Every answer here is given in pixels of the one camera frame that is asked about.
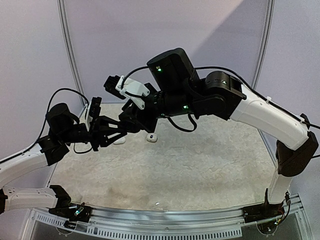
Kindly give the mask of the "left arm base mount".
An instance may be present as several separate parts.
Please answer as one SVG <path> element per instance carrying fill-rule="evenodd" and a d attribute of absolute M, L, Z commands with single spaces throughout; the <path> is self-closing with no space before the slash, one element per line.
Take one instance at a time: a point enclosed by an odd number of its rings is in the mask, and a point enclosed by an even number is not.
<path fill-rule="evenodd" d="M 93 208 L 85 203 L 72 203 L 70 198 L 58 199 L 56 206 L 50 208 L 48 212 L 52 215 L 66 218 L 70 222 L 88 223 L 91 218 Z"/>

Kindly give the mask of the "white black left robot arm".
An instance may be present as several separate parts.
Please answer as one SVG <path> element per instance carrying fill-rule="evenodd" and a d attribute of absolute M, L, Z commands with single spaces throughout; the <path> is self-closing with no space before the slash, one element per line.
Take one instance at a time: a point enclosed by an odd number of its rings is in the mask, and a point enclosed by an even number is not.
<path fill-rule="evenodd" d="M 54 105 L 45 115 L 49 125 L 48 135 L 24 150 L 0 162 L 0 211 L 15 209 L 56 209 L 63 217 L 74 213 L 71 197 L 60 185 L 45 188 L 14 188 L 8 184 L 34 170 L 52 166 L 61 161 L 73 143 L 90 144 L 93 151 L 105 148 L 127 134 L 125 127 L 116 120 L 100 116 L 99 107 L 89 126 L 81 123 L 70 112 L 66 103 Z"/>

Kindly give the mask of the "beige charging case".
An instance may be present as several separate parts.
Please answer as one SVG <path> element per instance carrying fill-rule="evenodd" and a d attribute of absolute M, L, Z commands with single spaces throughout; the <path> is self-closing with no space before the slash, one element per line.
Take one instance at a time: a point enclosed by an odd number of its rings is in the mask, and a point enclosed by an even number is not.
<path fill-rule="evenodd" d="M 150 143 L 156 143 L 158 141 L 158 135 L 155 133 L 148 133 L 146 135 L 146 140 Z"/>

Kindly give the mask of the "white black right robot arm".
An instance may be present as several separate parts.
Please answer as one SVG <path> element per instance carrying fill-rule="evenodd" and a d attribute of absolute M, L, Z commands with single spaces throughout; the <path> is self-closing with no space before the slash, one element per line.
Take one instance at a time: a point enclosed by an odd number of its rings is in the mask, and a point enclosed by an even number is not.
<path fill-rule="evenodd" d="M 276 138 L 277 167 L 259 206 L 262 218 L 278 210 L 293 177 L 299 175 L 313 158 L 319 143 L 306 115 L 295 115 L 253 90 L 237 73 L 224 67 L 210 68 L 200 78 L 183 48 L 167 50 L 145 66 L 159 90 L 131 78 L 119 78 L 115 89 L 132 106 L 119 116 L 122 121 L 151 133 L 159 118 L 187 115 L 191 120 L 214 115 L 259 129 Z"/>

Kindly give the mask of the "black oval charging case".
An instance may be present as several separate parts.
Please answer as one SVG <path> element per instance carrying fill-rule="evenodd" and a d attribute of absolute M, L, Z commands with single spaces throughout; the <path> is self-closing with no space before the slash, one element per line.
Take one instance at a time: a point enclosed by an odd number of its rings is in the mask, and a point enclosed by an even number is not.
<path fill-rule="evenodd" d="M 135 122 L 130 122 L 130 121 L 122 121 L 121 126 L 124 128 L 124 130 L 127 133 L 138 133 L 140 131 L 143 131 L 144 129 L 141 128 L 141 126 Z"/>

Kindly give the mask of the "white earbud charging case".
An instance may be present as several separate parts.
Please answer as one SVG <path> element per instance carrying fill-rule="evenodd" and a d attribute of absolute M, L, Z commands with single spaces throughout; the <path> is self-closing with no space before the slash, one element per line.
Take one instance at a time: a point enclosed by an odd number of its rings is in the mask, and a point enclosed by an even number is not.
<path fill-rule="evenodd" d="M 114 145 L 122 145 L 126 142 L 126 139 L 125 138 L 120 138 L 116 141 L 113 142 Z"/>

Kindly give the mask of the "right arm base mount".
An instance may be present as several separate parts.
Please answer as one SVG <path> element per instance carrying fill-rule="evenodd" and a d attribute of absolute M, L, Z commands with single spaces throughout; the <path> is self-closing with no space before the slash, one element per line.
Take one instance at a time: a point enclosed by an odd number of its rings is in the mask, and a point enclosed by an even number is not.
<path fill-rule="evenodd" d="M 277 216 L 280 216 L 280 219 L 275 221 L 275 225 L 279 225 L 281 222 L 283 222 L 287 218 L 290 212 L 291 199 L 288 191 L 285 193 L 284 200 L 288 206 L 287 211 L 285 211 L 285 208 L 283 207 L 283 204 L 284 204 L 283 201 L 277 204 L 269 203 L 268 193 L 266 191 L 263 203 L 245 206 L 241 209 L 242 215 L 244 217 L 244 222 L 251 223 L 251 222 L 262 221 L 269 218 L 275 218 Z"/>

